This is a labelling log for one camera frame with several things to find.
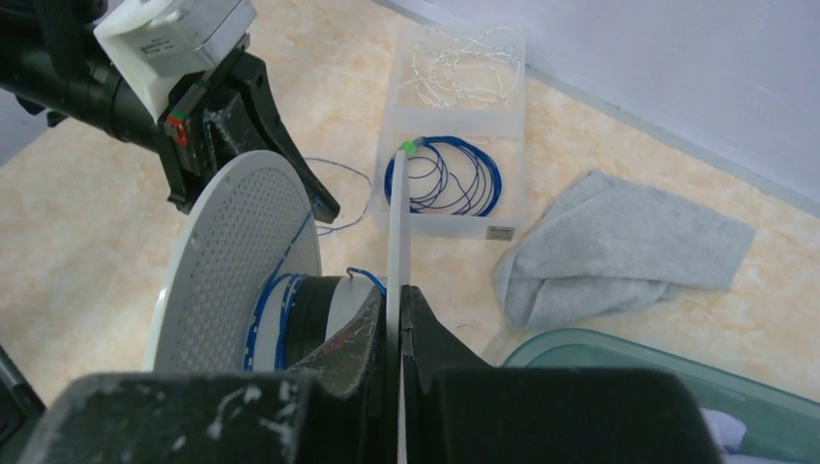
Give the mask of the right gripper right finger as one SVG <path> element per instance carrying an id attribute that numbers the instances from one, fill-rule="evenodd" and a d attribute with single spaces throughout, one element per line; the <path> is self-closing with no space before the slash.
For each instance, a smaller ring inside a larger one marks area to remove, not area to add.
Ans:
<path id="1" fill-rule="evenodd" d="M 400 297 L 411 463 L 717 463 L 698 407 L 647 368 L 495 367 L 434 315 Z"/>

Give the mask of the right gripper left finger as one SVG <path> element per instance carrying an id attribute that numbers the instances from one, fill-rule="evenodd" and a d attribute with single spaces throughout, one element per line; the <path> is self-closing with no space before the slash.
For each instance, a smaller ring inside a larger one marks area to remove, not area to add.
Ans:
<path id="1" fill-rule="evenodd" d="M 70 384 L 23 463 L 384 463 L 384 300 L 293 367 L 100 373 Z"/>

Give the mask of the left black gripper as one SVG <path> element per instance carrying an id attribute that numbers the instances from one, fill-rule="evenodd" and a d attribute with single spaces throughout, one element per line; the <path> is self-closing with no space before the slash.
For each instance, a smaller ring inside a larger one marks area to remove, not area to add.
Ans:
<path id="1" fill-rule="evenodd" d="M 296 170 L 312 200 L 316 218 L 333 224 L 340 205 L 311 170 L 282 121 L 270 87 L 265 62 L 247 49 L 246 33 L 214 68 L 188 73 L 172 87 L 167 109 L 157 121 L 157 148 L 170 188 L 168 201 L 187 215 L 230 156 L 220 152 L 214 124 L 223 110 L 241 99 L 262 149 L 281 155 Z M 238 81 L 231 87 L 230 75 Z"/>

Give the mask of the white perforated cable spool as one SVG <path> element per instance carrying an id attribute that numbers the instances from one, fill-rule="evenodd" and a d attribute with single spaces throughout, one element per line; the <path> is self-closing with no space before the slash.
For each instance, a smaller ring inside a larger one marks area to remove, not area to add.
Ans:
<path id="1" fill-rule="evenodd" d="M 372 290 L 384 300 L 388 459 L 399 459 L 395 288 L 357 269 L 324 275 L 317 205 L 281 156 L 228 163 L 196 201 L 159 294 L 143 367 L 261 373 L 293 367 L 334 337 Z"/>

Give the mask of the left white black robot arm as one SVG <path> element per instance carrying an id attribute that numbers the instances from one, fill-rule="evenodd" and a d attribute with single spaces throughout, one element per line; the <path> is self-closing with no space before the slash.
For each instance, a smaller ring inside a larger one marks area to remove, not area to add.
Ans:
<path id="1" fill-rule="evenodd" d="M 151 115 L 92 34 L 104 1 L 5 1 L 1 85 L 50 125 L 73 118 L 160 160 L 168 199 L 188 213 L 217 173 L 241 154 L 269 150 L 295 169 L 316 218 L 340 207 L 308 167 L 281 121 L 265 63 L 238 44 L 213 71 L 184 75 Z"/>

